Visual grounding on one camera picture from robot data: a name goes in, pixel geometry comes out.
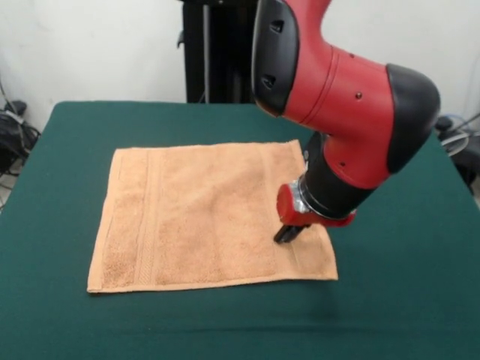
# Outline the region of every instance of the orange towel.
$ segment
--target orange towel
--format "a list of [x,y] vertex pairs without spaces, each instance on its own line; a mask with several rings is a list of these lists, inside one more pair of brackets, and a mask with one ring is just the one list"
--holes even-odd
[[298,141],[115,152],[88,292],[337,280],[325,228],[278,245],[278,187],[302,174]]

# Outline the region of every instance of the black cable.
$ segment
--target black cable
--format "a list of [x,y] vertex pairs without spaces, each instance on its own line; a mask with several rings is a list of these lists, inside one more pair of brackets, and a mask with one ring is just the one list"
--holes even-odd
[[13,188],[12,188],[12,187],[10,187],[10,186],[7,186],[7,185],[4,185],[4,184],[2,184],[1,182],[0,182],[0,188],[4,188],[4,189],[10,190],[10,191],[12,191],[12,190],[13,190]]
[[17,111],[17,108],[15,107],[15,104],[12,103],[12,102],[8,99],[7,93],[6,93],[5,90],[3,89],[2,76],[0,76],[0,92],[1,92],[1,95],[3,96],[3,98],[5,99],[5,102],[6,102],[8,105],[10,105],[10,107],[12,108],[13,112],[15,113],[15,115],[18,115],[18,111]]
[[458,129],[461,129],[463,128],[464,126],[467,126],[468,124],[474,122],[476,119],[480,118],[480,112],[476,115],[474,115],[473,117],[471,117],[470,119],[468,119],[467,121],[465,122],[462,122],[461,124],[459,124],[458,126],[456,127],[453,127],[452,129],[450,129],[448,132],[449,133],[453,133],[454,131],[457,131]]

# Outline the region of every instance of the cable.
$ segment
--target cable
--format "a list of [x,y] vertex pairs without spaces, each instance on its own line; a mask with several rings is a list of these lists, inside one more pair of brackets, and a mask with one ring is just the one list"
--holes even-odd
[[459,141],[459,140],[464,140],[462,142],[461,145],[459,145],[456,149],[454,150],[451,150],[451,151],[447,151],[448,153],[448,156],[454,156],[460,152],[462,152],[463,150],[465,150],[465,148],[468,146],[469,142],[470,142],[470,138],[471,137],[480,137],[480,131],[478,132],[475,132],[475,133],[465,133],[465,132],[462,132],[462,133],[459,133],[458,135],[454,135],[454,136],[451,136],[449,137],[448,139],[444,139],[440,144],[445,147],[447,146],[448,144],[451,144],[451,143],[454,143],[456,141]]
[[456,114],[444,114],[442,116],[446,116],[447,118],[450,118],[450,119],[457,119],[458,121],[460,121],[463,126],[467,126],[469,130],[472,130],[470,128],[470,125],[467,123],[467,120],[465,120],[464,118],[462,118],[461,116],[459,115],[456,115]]
[[203,90],[203,94],[202,96],[200,97],[200,100],[198,100],[198,104],[200,104],[202,101],[205,100],[205,90]]
[[456,154],[461,153],[468,146],[469,142],[470,142],[470,138],[466,137],[462,145],[458,146],[458,148],[456,148],[455,150],[447,152],[448,156],[451,158],[452,156],[455,156]]
[[468,126],[469,124],[471,124],[472,122],[474,122],[476,119],[480,118],[480,112],[478,114],[475,114],[473,117],[471,117],[470,119],[468,119],[467,121],[465,121],[463,124],[460,124],[458,126],[455,126],[453,127],[452,129],[450,129],[448,132],[449,133],[453,133],[454,131],[458,130],[458,129],[461,129],[462,127],[464,126]]
[[2,84],[2,74],[0,73],[0,92],[1,92],[1,96],[3,96],[3,98],[5,99],[5,102],[10,105],[10,107],[13,109],[13,112],[15,113],[15,115],[18,115],[18,111],[17,111],[17,108],[15,107],[14,103],[12,103],[9,99],[8,99],[8,96],[7,96],[7,93],[5,92],[4,88],[3,88],[3,84]]
[[10,191],[12,191],[12,190],[13,190],[13,188],[12,188],[12,187],[10,187],[10,186],[7,186],[7,185],[4,185],[4,184],[2,184],[1,182],[0,182],[0,188],[4,188],[4,189],[10,190]]

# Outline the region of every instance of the red robot arm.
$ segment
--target red robot arm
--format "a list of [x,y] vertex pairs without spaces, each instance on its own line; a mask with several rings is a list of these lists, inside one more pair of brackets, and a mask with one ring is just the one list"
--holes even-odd
[[310,144],[321,151],[305,174],[279,190],[282,233],[349,224],[357,207],[423,146],[440,110],[426,76],[327,43],[320,29],[330,2],[259,0],[257,8],[256,103],[322,134]]

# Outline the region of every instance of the table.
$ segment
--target table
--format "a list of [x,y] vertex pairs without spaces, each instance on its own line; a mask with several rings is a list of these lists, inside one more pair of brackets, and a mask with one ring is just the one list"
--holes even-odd
[[309,136],[252,105],[60,103],[0,217],[0,359],[476,359],[480,212],[433,137],[330,230],[338,282],[87,294],[115,148]]

